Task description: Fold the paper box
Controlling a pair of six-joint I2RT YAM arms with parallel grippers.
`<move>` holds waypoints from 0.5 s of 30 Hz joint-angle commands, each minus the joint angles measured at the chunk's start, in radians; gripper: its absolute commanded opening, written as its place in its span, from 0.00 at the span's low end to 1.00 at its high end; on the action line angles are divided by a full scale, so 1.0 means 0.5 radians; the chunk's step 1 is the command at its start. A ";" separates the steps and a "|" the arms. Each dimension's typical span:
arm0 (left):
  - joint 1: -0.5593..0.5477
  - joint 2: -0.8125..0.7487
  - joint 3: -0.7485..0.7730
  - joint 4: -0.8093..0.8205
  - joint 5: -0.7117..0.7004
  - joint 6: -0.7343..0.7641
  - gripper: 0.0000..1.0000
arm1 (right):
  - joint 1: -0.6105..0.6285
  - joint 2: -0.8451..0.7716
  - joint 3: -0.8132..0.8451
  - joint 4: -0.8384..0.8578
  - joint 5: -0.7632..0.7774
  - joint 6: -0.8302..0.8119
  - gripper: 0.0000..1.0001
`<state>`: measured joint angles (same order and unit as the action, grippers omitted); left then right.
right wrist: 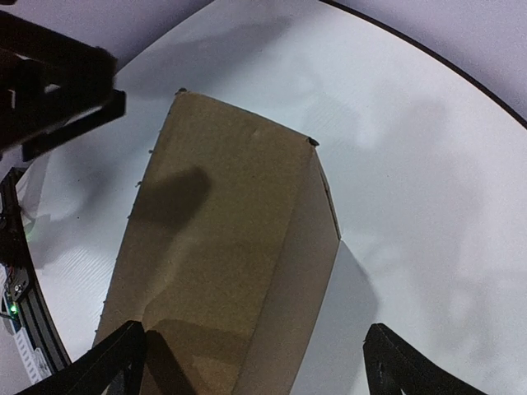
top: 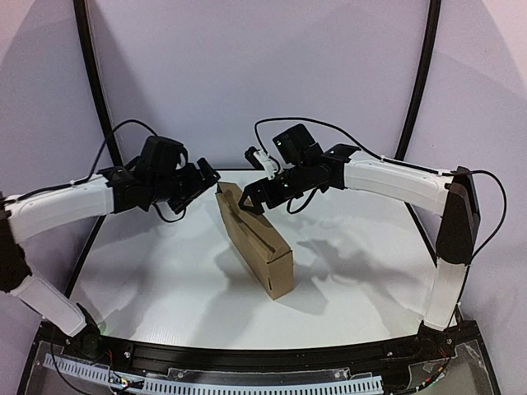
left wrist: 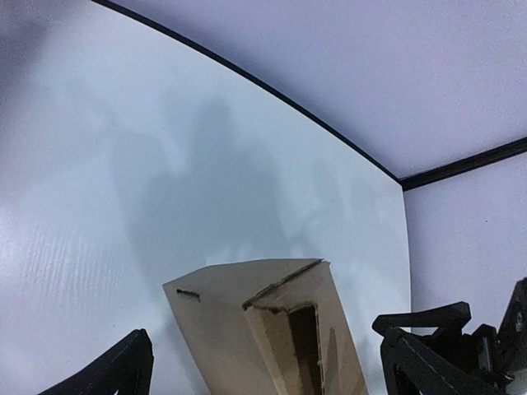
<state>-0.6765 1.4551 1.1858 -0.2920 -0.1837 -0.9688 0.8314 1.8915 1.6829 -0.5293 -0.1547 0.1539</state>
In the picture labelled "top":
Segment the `brown cardboard box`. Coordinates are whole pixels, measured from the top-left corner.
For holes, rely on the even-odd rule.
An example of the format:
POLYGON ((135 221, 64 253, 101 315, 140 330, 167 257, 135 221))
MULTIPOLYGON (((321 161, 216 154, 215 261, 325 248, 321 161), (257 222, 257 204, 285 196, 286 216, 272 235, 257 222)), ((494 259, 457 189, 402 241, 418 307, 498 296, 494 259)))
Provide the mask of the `brown cardboard box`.
POLYGON ((237 184, 220 182, 215 193, 226 232, 246 265, 272 300, 294 289, 291 247, 263 215, 239 208, 242 190, 237 184))

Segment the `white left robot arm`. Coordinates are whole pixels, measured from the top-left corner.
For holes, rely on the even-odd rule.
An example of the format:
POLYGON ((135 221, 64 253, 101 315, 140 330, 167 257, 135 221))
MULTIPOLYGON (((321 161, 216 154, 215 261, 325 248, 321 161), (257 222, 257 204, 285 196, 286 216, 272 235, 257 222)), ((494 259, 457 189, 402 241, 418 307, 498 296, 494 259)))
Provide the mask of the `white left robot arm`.
POLYGON ((75 221, 148 211, 166 203, 180 214, 220 175, 200 158, 189 162, 184 145, 150 136, 139 156, 66 184, 1 199, 1 291, 15 296, 55 325, 90 356, 100 347, 100 329, 87 309, 73 303, 26 261, 21 243, 75 221))

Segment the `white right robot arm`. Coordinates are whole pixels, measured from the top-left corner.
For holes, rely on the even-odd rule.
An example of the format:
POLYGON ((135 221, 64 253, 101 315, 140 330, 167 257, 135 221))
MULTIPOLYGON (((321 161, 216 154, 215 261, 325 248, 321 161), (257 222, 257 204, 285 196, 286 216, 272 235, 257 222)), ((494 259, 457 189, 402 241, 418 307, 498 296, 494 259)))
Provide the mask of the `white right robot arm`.
POLYGON ((358 140, 325 151, 306 127, 309 118, 294 117, 292 122, 294 126, 273 138, 285 168, 264 146, 245 152, 246 160, 266 175, 244 188, 239 208, 261 215, 304 193, 336 188, 378 194, 438 215, 436 275, 422 326, 445 331, 476 255, 481 216, 472 171, 464 167, 452 172, 434 170, 386 158, 358 140))

